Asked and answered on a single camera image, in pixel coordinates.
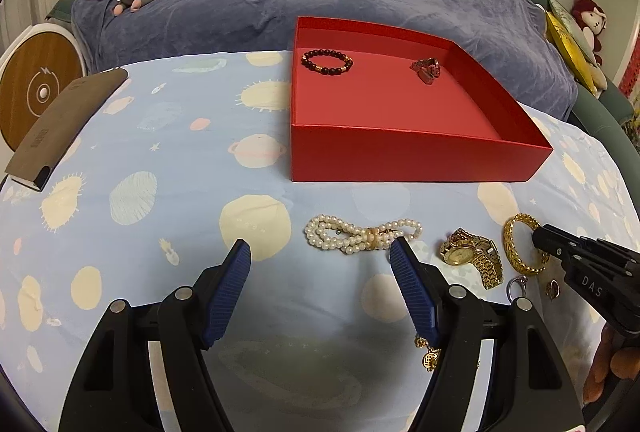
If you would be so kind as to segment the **right hand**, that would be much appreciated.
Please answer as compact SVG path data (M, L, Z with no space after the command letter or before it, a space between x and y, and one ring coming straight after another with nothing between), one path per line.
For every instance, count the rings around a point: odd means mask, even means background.
M601 340L589 369L582 389L582 402L595 402L604 389L604 380L608 374L620 379L634 379L640 369L640 351L638 348L614 348L615 329L605 324Z

